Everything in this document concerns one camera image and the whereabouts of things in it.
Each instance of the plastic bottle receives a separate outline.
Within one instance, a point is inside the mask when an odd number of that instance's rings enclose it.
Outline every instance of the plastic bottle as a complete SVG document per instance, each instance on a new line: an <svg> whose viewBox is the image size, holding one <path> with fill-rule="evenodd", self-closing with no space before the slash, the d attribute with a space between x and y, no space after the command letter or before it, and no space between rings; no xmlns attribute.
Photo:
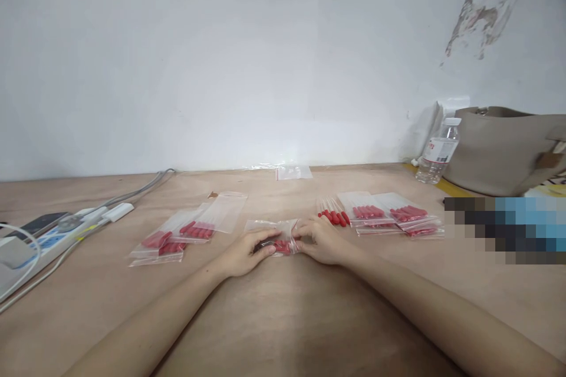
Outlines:
<svg viewBox="0 0 566 377"><path fill-rule="evenodd" d="M461 121L460 118L445 118L441 128L432 135L419 158L415 177L418 181L426 184L440 181L460 141L458 125Z"/></svg>

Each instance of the phone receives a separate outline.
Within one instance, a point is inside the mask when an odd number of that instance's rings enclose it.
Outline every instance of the phone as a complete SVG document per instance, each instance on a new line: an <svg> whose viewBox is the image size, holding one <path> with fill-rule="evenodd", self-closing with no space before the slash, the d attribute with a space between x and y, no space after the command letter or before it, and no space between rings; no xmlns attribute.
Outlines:
<svg viewBox="0 0 566 377"><path fill-rule="evenodd" d="M55 227L55 225L57 225L59 220L61 218L65 217L65 216L67 216L67 215L70 215L70 213L69 212L57 212L57 213L53 213L53 214L42 215L39 218L36 218L33 221L28 222L26 225L24 225L23 227L20 227L20 228L22 230L27 231L29 234L31 234L35 238L37 238L40 235L42 235L43 233L45 233L46 231L51 230L53 227ZM25 241L26 243L30 242L30 239L28 239L22 233L18 233L17 231L13 231L5 237L14 237L14 236L19 238L20 240Z"/></svg>

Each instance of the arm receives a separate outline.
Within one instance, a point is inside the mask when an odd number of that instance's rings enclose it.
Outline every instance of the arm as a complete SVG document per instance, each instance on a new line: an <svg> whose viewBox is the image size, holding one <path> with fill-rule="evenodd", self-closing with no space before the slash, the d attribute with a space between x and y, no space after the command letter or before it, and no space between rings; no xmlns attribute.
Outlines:
<svg viewBox="0 0 566 377"><path fill-rule="evenodd" d="M298 230L299 251L350 269L389 300L473 377L563 376L566 366L525 336L462 297L344 240L326 218Z"/></svg>
<svg viewBox="0 0 566 377"><path fill-rule="evenodd" d="M149 376L210 293L228 277L242 276L275 252L254 247L277 230L240 236L219 257L139 310L97 343L65 377Z"/></svg>

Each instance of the left hand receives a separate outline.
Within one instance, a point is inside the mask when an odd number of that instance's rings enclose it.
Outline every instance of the left hand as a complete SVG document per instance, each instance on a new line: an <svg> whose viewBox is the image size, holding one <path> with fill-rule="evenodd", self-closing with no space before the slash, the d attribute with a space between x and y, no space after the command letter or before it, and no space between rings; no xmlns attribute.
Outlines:
<svg viewBox="0 0 566 377"><path fill-rule="evenodd" d="M268 237L279 236L280 230L256 229L244 233L216 260L227 277L239 277L249 273L258 263L275 253L275 246L265 246L254 253L255 246Z"/></svg>

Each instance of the white wall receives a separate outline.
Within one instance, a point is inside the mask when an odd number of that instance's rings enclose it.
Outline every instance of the white wall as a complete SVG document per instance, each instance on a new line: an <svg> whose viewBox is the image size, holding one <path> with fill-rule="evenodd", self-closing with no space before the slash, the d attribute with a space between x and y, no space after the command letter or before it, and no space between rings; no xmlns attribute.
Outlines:
<svg viewBox="0 0 566 377"><path fill-rule="evenodd" d="M454 92L566 113L564 0L440 70L462 3L0 0L0 180L397 161Z"/></svg>

